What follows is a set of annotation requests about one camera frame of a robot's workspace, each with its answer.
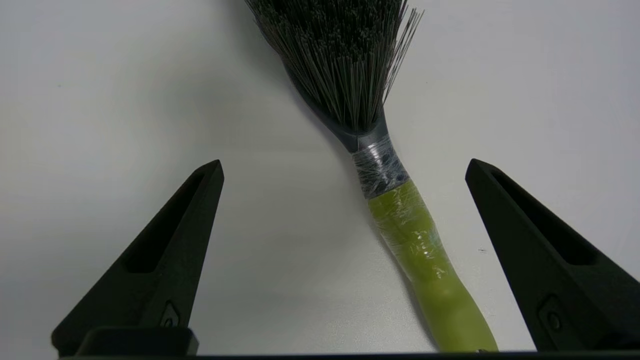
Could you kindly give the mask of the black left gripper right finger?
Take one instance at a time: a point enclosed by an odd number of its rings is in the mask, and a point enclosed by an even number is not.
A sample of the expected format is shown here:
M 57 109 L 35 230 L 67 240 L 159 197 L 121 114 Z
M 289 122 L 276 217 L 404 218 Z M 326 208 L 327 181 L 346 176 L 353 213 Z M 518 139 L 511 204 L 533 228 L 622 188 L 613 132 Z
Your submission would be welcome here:
M 637 351 L 640 285 L 497 167 L 465 181 L 538 351 Z

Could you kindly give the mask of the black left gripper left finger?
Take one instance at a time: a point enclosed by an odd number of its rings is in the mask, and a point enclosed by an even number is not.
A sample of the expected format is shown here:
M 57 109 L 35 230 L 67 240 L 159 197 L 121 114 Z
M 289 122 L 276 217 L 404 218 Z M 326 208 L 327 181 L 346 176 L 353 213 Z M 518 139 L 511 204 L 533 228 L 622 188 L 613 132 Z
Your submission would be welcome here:
M 189 323 L 224 184 L 196 169 L 53 330 L 60 357 L 188 357 Z

